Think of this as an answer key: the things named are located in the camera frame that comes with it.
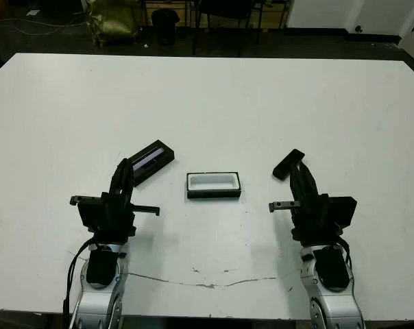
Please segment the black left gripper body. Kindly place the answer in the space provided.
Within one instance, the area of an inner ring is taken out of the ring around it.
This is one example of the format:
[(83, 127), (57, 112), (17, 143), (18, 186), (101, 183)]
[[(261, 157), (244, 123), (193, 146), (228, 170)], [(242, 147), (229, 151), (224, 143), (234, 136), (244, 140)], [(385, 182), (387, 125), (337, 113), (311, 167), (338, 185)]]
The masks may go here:
[(133, 223), (137, 212), (160, 214), (157, 206), (134, 205), (128, 195), (106, 192), (99, 197), (74, 195), (70, 198), (70, 205), (77, 206), (82, 225), (101, 244), (125, 244), (135, 235)]

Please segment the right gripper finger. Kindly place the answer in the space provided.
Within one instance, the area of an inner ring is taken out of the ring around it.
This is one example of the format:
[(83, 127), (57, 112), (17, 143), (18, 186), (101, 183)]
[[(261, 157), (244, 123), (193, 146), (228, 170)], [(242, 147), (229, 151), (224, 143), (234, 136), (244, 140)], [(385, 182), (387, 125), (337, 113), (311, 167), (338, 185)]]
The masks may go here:
[(300, 174), (300, 166), (292, 164), (290, 167), (289, 184), (292, 195), (294, 197), (302, 196), (302, 180)]
[(306, 195), (318, 195), (316, 181), (310, 169), (303, 162), (301, 163), (301, 177), (304, 193)]

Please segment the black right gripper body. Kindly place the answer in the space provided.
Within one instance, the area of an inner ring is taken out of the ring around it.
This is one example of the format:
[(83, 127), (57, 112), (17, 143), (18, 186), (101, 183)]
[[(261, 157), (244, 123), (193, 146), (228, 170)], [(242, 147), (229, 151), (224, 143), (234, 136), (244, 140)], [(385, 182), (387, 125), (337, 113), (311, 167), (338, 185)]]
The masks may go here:
[(322, 194), (295, 201), (271, 202), (269, 211), (290, 210), (293, 240), (309, 247), (338, 243), (343, 229), (351, 225), (356, 206), (353, 197)]

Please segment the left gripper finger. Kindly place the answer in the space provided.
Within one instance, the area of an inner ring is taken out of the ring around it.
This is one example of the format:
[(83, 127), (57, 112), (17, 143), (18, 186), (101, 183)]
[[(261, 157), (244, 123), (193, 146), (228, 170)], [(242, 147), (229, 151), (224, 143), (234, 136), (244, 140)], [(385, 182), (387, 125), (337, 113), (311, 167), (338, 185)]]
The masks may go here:
[(119, 195), (124, 188), (124, 172), (125, 166), (127, 163), (127, 159), (124, 158), (122, 161), (117, 165), (116, 170), (112, 176), (109, 188), (110, 195)]
[(125, 197), (131, 197), (134, 188), (134, 170), (129, 159), (122, 161), (122, 194)]

